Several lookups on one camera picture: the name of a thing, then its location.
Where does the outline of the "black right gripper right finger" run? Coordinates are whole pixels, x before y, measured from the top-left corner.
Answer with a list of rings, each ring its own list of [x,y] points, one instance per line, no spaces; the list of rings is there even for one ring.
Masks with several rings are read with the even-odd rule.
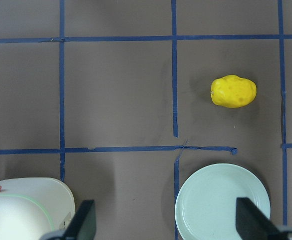
[[[248,198],[236,199],[236,230],[243,240],[280,240],[280,231]]]

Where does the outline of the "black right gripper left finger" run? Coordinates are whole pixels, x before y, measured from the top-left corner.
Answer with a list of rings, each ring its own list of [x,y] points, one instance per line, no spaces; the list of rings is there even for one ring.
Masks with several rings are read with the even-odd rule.
[[[96,235],[96,210],[94,200],[84,200],[69,226],[63,240],[93,240]]]

